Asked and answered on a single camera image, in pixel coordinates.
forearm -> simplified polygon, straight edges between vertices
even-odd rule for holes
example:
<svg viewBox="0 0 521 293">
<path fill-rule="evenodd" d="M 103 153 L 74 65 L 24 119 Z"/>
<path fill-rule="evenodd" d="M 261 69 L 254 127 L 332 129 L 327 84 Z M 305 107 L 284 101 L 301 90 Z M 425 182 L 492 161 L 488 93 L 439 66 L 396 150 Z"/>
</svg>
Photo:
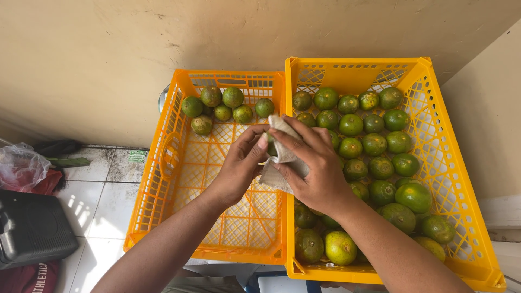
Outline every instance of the forearm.
<svg viewBox="0 0 521 293">
<path fill-rule="evenodd" d="M 121 257 L 92 292 L 161 292 L 225 209 L 205 190 Z"/>
<path fill-rule="evenodd" d="M 336 204 L 342 225 L 389 292 L 473 292 L 429 251 L 355 196 Z"/>
</svg>

black case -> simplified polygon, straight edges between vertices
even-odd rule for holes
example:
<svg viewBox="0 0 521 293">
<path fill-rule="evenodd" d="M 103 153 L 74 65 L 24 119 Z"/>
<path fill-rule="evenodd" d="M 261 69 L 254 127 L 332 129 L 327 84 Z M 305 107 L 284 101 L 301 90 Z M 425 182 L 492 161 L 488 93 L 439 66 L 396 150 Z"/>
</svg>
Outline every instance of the black case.
<svg viewBox="0 0 521 293">
<path fill-rule="evenodd" d="M 56 197 L 0 190 L 0 269 L 63 259 L 77 248 Z"/>
</svg>

plastic crate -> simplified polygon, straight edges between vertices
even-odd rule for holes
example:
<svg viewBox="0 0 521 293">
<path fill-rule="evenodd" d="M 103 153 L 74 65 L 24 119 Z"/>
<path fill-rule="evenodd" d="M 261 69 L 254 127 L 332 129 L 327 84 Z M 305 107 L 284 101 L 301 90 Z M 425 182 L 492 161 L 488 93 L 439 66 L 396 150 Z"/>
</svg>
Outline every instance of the plastic crate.
<svg viewBox="0 0 521 293">
<path fill-rule="evenodd" d="M 203 87 L 223 91 L 234 86 L 253 107 L 263 97 L 285 112 L 283 71 L 176 70 L 146 161 L 123 249 L 129 250 L 149 231 L 197 197 L 217 176 L 230 144 L 248 127 L 214 119 L 209 136 L 191 131 L 182 100 L 199 96 Z M 267 123 L 257 117 L 251 124 Z M 227 209 L 204 238 L 193 258 L 284 264 L 286 196 L 254 181 L 243 199 Z"/>
<path fill-rule="evenodd" d="M 340 95 L 358 95 L 368 89 L 376 92 L 390 86 L 400 89 L 405 96 L 401 109 L 412 118 L 405 129 L 414 143 L 410 152 L 421 164 L 414 178 L 433 195 L 432 213 L 448 218 L 457 231 L 454 241 L 445 246 L 445 265 L 474 290 L 505 291 L 505 279 L 492 250 L 430 58 L 291 57 L 286 60 L 286 86 L 286 114 L 293 116 L 300 113 L 290 110 L 291 97 L 297 90 L 313 94 L 320 87 L 333 87 Z M 319 111 L 311 108 L 309 112 L 316 116 Z M 373 113 L 381 116 L 383 110 L 375 109 Z M 357 114 L 368 115 L 360 110 Z M 293 204 L 293 196 L 288 196 L 286 268 L 290 278 L 382 284 L 370 265 L 353 263 L 327 268 L 325 259 L 314 265 L 299 263 L 294 257 Z"/>
</svg>

green sticker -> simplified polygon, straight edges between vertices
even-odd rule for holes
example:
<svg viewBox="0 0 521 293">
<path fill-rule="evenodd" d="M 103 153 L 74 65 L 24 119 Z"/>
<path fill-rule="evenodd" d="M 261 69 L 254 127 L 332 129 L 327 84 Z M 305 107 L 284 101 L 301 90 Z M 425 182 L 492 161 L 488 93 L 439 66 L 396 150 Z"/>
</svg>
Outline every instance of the green sticker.
<svg viewBox="0 0 521 293">
<path fill-rule="evenodd" d="M 143 163 L 145 162 L 146 151 L 130 151 L 129 162 Z"/>
</svg>

clear plastic bag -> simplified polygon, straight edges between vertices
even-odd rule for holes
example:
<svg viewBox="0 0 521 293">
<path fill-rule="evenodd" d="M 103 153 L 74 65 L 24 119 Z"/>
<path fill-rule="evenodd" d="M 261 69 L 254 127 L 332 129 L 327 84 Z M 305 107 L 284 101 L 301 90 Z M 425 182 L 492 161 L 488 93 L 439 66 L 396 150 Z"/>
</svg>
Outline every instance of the clear plastic bag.
<svg viewBox="0 0 521 293">
<path fill-rule="evenodd" d="M 0 148 L 0 189 L 31 192 L 47 176 L 50 165 L 23 142 Z"/>
</svg>

